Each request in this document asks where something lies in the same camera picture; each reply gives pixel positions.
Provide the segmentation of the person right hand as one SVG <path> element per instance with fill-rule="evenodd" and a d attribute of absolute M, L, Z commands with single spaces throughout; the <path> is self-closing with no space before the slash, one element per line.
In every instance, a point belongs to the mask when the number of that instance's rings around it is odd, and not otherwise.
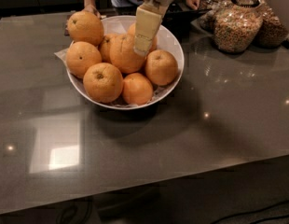
<path fill-rule="evenodd" d="M 94 14 L 96 17 L 98 17 L 99 19 L 102 17 L 101 16 L 101 13 L 97 10 L 96 6 L 93 6 L 93 5 L 86 5 L 84 8 L 83 8 L 84 11 L 88 11 L 92 14 Z"/>

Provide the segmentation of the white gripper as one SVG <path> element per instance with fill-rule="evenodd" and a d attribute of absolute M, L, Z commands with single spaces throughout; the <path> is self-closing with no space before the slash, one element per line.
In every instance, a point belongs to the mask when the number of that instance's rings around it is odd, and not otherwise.
<path fill-rule="evenodd" d="M 153 39 L 161 25 L 163 15 L 159 5 L 168 6 L 174 0 L 144 0 L 137 7 L 134 34 L 134 51 L 145 56 L 151 49 Z"/>

